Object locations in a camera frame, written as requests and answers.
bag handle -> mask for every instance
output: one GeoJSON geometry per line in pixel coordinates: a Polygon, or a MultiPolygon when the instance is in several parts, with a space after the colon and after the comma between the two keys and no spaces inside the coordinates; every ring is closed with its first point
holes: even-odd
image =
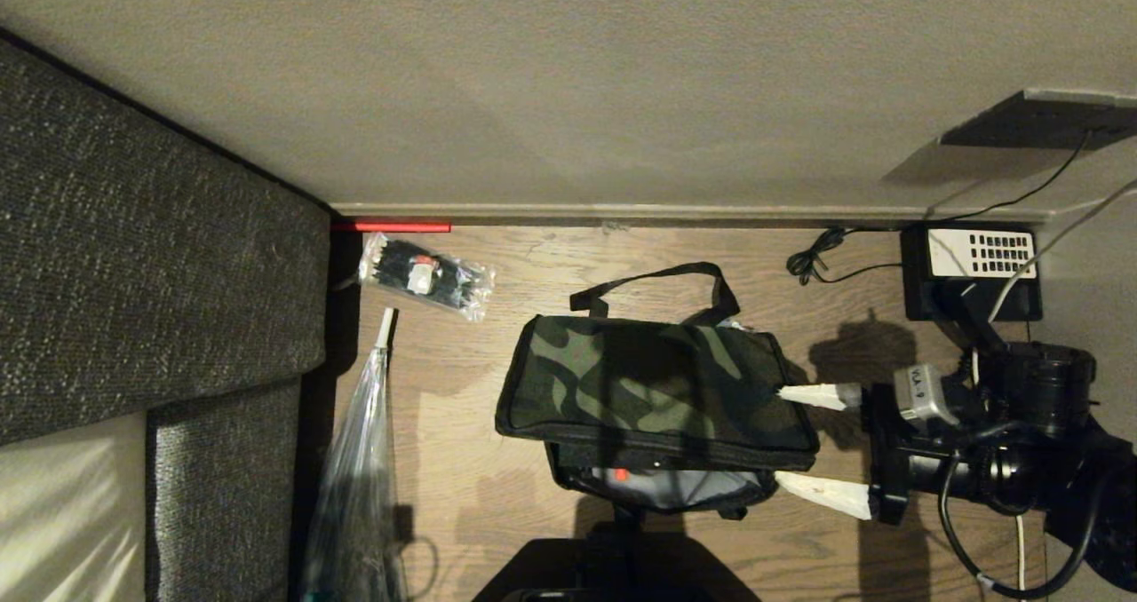
{"type": "Polygon", "coordinates": [[[578,291],[576,294],[568,296],[568,307],[572,311],[587,308],[589,318],[607,318],[608,303],[601,300],[600,297],[608,294],[608,291],[615,289],[616,287],[641,278],[665,278],[667,275],[682,275],[686,273],[704,273],[706,275],[713,275],[714,289],[711,291],[711,306],[688,318],[683,321],[683,324],[706,324],[714,327],[715,324],[723,322],[723,320],[727,320],[731,315],[736,315],[739,311],[741,311],[738,306],[738,299],[735,297],[735,292],[730,290],[730,286],[727,284],[727,279],[722,275],[722,270],[719,269],[719,265],[711,262],[689,262],[686,265],[672,266],[654,271],[652,273],[632,275],[631,278],[621,278],[620,280],[612,280],[603,284],[597,284],[591,289],[578,291]]]}

gray sofa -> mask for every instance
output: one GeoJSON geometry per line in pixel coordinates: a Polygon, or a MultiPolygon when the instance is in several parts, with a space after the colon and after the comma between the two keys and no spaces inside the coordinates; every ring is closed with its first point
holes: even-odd
{"type": "Polygon", "coordinates": [[[329,215],[0,39],[0,445],[147,413],[146,596],[283,600],[329,215]]]}

baseboard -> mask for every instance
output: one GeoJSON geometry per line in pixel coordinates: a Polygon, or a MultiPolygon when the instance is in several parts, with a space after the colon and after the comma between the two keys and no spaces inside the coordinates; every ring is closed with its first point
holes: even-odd
{"type": "MultiPolygon", "coordinates": [[[[716,206],[716,205],[414,205],[331,203],[346,216],[450,221],[459,224],[591,224],[636,222],[653,225],[816,226],[835,222],[889,225],[924,220],[926,207],[860,206],[716,206]]],[[[937,209],[937,216],[978,208],[937,209]]],[[[1047,222],[1044,209],[995,209],[985,214],[999,222],[1047,222]]]]}

black bag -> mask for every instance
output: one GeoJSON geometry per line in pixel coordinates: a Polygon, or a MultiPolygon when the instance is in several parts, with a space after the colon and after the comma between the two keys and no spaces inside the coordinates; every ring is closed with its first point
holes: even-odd
{"type": "Polygon", "coordinates": [[[689,263],[574,294],[589,316],[524,328],[496,426],[543,440],[557,485],[663,513],[738,519],[771,496],[773,470],[806,470],[818,436],[780,399],[786,361],[767,333],[719,327],[738,302],[711,263],[689,263]],[[600,299],[640,278],[704,273],[712,306],[681,324],[614,320],[600,299]]]}

white pillow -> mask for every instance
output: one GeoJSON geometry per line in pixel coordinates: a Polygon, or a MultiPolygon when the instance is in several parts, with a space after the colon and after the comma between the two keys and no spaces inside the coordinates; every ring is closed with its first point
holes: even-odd
{"type": "Polygon", "coordinates": [[[0,600],[143,600],[146,413],[0,446],[0,600]]]}

